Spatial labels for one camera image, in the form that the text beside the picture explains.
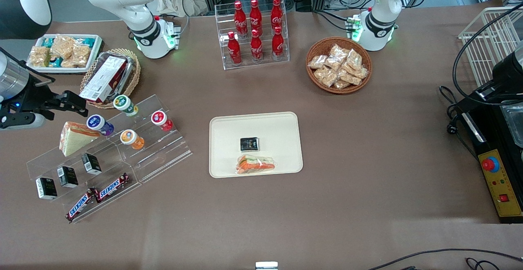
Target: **table surface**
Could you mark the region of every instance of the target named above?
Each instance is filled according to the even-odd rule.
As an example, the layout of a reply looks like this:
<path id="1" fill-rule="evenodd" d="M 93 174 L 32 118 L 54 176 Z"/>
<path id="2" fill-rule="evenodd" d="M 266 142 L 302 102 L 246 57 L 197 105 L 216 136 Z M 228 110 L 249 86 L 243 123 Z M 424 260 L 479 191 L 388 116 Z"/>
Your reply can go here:
<path id="1" fill-rule="evenodd" d="M 230 270 L 278 261 L 281 269 L 365 270 L 437 248 L 521 256 L 523 225 L 498 223 L 479 165 L 446 133 L 447 102 L 438 93 L 452 85 L 457 34 L 488 5 L 404 10 L 390 44 L 370 54 L 371 80 L 346 96 L 308 78 L 310 46 L 342 35 L 311 13 L 288 15 L 290 62 L 231 71 L 222 69 L 214 17 L 191 18 L 181 49 L 159 60 L 138 52 L 121 21 L 54 24 L 50 32 L 99 34 L 105 49 L 139 54 L 132 99 L 157 94 L 194 154 L 69 225 L 59 205 L 37 198 L 26 162 L 58 145 L 65 121 L 83 118 L 56 112 L 40 129 L 2 132 L 1 268 Z M 78 91 L 81 79 L 58 76 L 51 88 Z M 209 175 L 212 118 L 287 111 L 299 119 L 301 172 Z M 477 253 L 424 255 L 387 269 L 465 270 L 464 257 L 521 269 Z"/>

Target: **bottle with green cap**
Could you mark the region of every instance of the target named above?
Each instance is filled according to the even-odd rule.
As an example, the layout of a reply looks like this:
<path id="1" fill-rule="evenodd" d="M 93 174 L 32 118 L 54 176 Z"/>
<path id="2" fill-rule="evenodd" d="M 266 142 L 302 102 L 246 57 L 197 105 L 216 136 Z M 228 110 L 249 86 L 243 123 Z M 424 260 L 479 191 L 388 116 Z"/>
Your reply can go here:
<path id="1" fill-rule="evenodd" d="M 125 115 L 132 117 L 138 114 L 138 106 L 132 103 L 131 99 L 127 95 L 119 95 L 112 102 L 117 110 L 121 110 Z"/>

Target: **snack tray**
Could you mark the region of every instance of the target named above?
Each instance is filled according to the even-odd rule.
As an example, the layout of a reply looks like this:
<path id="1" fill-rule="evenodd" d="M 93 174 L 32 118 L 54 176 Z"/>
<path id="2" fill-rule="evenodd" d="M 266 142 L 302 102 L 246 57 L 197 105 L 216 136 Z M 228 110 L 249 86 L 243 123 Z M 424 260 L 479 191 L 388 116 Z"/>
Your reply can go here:
<path id="1" fill-rule="evenodd" d="M 73 219 L 73 223 L 81 221 L 83 218 L 105 207 L 105 205 L 116 201 L 121 196 L 141 186 L 192 154 L 185 139 L 176 130 L 176 127 L 173 127 L 169 132 L 164 132 L 159 126 L 151 122 L 152 113 L 157 110 L 163 110 L 176 125 L 176 118 L 156 95 L 145 99 L 137 105 L 139 111 L 134 117 L 127 117 L 123 112 L 120 112 L 108 120 L 108 122 L 114 125 L 114 133 L 110 136 L 100 136 L 68 157 L 65 157 L 62 151 L 55 147 L 27 162 L 29 178 L 33 182 L 39 177 L 54 180 L 58 197 L 50 202 L 61 205 L 64 210 L 64 216 L 88 188 L 94 187 L 98 191 L 103 190 L 118 177 L 127 173 L 130 181 L 124 184 L 123 188 L 117 189 L 101 203 L 95 201 L 89 203 Z M 145 145 L 142 149 L 135 150 L 129 145 L 121 143 L 120 134 L 125 129 L 133 129 L 139 136 L 144 138 Z M 84 153 L 97 157 L 102 169 L 101 174 L 92 175 L 86 172 L 82 162 Z M 74 169 L 78 179 L 78 186 L 67 188 L 60 185 L 56 169 L 61 166 Z M 38 198 L 36 183 L 34 185 L 34 197 Z M 44 203 L 46 200 L 38 199 L 37 201 Z"/>
<path id="2" fill-rule="evenodd" d="M 290 49 L 289 49 L 289 34 L 287 32 L 287 14 L 285 11 L 285 0 L 282 0 L 282 37 L 284 38 L 284 56 L 281 61 L 273 60 L 273 36 L 271 34 L 271 24 L 270 24 L 270 12 L 273 9 L 273 0 L 258 0 L 258 8 L 261 11 L 261 26 L 263 29 L 263 34 L 260 36 L 261 44 L 263 46 L 263 61 L 261 63 L 255 64 L 253 62 L 253 56 L 250 53 L 250 40 L 252 30 L 250 27 L 250 2 L 242 2 L 241 6 L 243 7 L 243 12 L 247 17 L 247 28 L 248 34 L 246 39 L 238 39 L 236 34 L 236 39 L 239 43 L 239 50 L 241 52 L 241 64 L 233 65 L 232 60 L 228 52 L 228 35 L 230 31 L 236 32 L 236 26 L 234 24 L 234 3 L 230 4 L 217 4 L 215 5 L 215 18 L 216 18 L 216 27 L 218 30 L 218 41 L 220 43 L 220 50 L 222 53 L 222 63 L 224 64 L 224 69 L 235 69 L 241 67 L 251 67 L 256 65 L 266 65 L 272 63 L 282 63 L 290 61 Z"/>
<path id="3" fill-rule="evenodd" d="M 28 66 L 32 69 L 35 69 L 36 71 L 40 71 L 42 73 L 85 73 L 89 70 L 89 67 L 95 62 L 98 52 L 100 51 L 102 39 L 98 35 L 95 34 L 60 34 L 64 36 L 69 36 L 72 38 L 94 38 L 95 44 L 93 45 L 93 48 L 91 49 L 91 54 L 89 55 L 89 59 L 87 60 L 87 64 L 84 68 L 62 68 L 62 67 L 32 67 L 29 63 Z M 56 34 L 45 34 L 44 36 L 37 39 L 36 43 L 34 44 L 35 47 L 41 47 L 43 44 L 44 39 L 46 38 L 55 38 Z"/>
<path id="4" fill-rule="evenodd" d="M 259 151 L 241 152 L 240 138 L 257 137 Z M 276 162 L 274 170 L 237 174 L 237 159 L 242 155 L 264 156 Z M 297 173 L 303 168 L 297 116 L 276 112 L 216 117 L 209 124 L 209 173 L 214 178 Z"/>

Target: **coca-cola bottle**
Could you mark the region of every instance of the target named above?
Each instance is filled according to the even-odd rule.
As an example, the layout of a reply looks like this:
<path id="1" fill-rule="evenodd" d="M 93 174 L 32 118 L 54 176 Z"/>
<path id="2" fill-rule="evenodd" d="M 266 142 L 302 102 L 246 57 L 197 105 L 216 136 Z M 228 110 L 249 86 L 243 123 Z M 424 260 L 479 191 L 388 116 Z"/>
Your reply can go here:
<path id="1" fill-rule="evenodd" d="M 273 0 L 273 10 L 270 12 L 270 25 L 273 35 L 276 26 L 282 26 L 282 15 L 284 15 L 282 13 L 282 0 Z"/>
<path id="2" fill-rule="evenodd" d="M 284 38 L 282 37 L 282 28 L 276 26 L 273 36 L 273 60 L 281 61 L 284 58 Z"/>
<path id="3" fill-rule="evenodd" d="M 250 0 L 250 28 L 258 31 L 258 36 L 263 35 L 262 30 L 262 12 L 258 8 L 258 0 Z"/>
<path id="4" fill-rule="evenodd" d="M 232 60 L 232 65 L 240 65 L 241 64 L 241 52 L 239 51 L 239 43 L 234 38 L 234 32 L 230 31 L 228 34 L 229 36 L 229 42 L 227 44 L 227 47 L 229 49 L 230 59 Z"/>
<path id="5" fill-rule="evenodd" d="M 241 9 L 241 1 L 237 0 L 234 2 L 234 24 L 236 31 L 238 32 L 238 39 L 247 38 L 247 18 L 243 9 Z"/>
<path id="6" fill-rule="evenodd" d="M 262 41 L 260 40 L 258 30 L 253 29 L 253 38 L 250 41 L 250 52 L 253 54 L 253 62 L 259 64 L 263 61 Z"/>

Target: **bottle cap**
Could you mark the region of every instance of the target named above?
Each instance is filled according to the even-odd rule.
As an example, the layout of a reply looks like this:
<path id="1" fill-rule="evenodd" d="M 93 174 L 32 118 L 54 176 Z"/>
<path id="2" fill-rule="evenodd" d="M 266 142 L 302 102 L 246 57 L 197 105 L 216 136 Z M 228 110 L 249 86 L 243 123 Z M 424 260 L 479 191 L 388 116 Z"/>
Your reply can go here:
<path id="1" fill-rule="evenodd" d="M 151 115 L 151 121 L 153 124 L 158 126 L 164 125 L 167 122 L 167 115 L 163 111 L 153 112 L 153 115 Z"/>
<path id="2" fill-rule="evenodd" d="M 123 130 L 122 134 L 120 134 L 120 141 L 124 145 L 132 145 L 137 138 L 138 135 L 131 129 Z"/>
<path id="3" fill-rule="evenodd" d="M 114 99 L 114 101 L 112 102 L 112 105 L 117 110 L 126 110 L 131 105 L 131 100 L 129 99 L 129 97 L 127 97 L 127 95 L 122 94 L 122 95 L 117 96 Z"/>
<path id="4" fill-rule="evenodd" d="M 92 130 L 100 130 L 105 124 L 105 119 L 100 115 L 92 115 L 87 119 L 87 126 Z"/>

